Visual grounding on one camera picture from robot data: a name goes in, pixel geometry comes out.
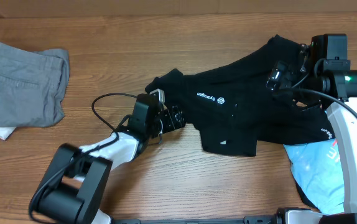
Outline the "black polo shirt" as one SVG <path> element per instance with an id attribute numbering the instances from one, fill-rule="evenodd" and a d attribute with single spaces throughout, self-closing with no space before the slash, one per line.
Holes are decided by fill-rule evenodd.
<path id="1" fill-rule="evenodd" d="M 258 141 L 296 145 L 333 139 L 319 105 L 301 108 L 289 94 L 277 96 L 266 87 L 276 62 L 296 66 L 300 51 L 300 44 L 276 35 L 223 67 L 195 75 L 175 68 L 154 78 L 145 91 L 163 90 L 165 105 L 182 110 L 186 122 L 199 131 L 206 152 L 254 157 Z"/>

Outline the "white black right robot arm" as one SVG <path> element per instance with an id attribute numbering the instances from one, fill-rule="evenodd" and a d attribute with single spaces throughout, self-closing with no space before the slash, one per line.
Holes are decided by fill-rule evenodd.
<path id="1" fill-rule="evenodd" d="M 357 224 L 357 70 L 348 59 L 345 34 L 323 34 L 303 44 L 299 65 L 277 61 L 266 83 L 277 95 L 291 95 L 312 106 L 321 104 L 336 136 L 345 187 L 344 211 L 324 215 L 304 208 L 280 208 L 272 223 Z"/>

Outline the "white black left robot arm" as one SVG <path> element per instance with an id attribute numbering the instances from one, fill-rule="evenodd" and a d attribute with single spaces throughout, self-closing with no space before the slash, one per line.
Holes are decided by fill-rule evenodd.
<path id="1" fill-rule="evenodd" d="M 50 223 L 109 224 L 113 219 L 100 210 L 109 173 L 133 161 L 149 140 L 185 126 L 178 106 L 165 104 L 164 92 L 135 97 L 133 112 L 112 129 L 110 137 L 91 145 L 62 144 L 48 166 L 28 208 L 31 220 L 39 213 Z"/>

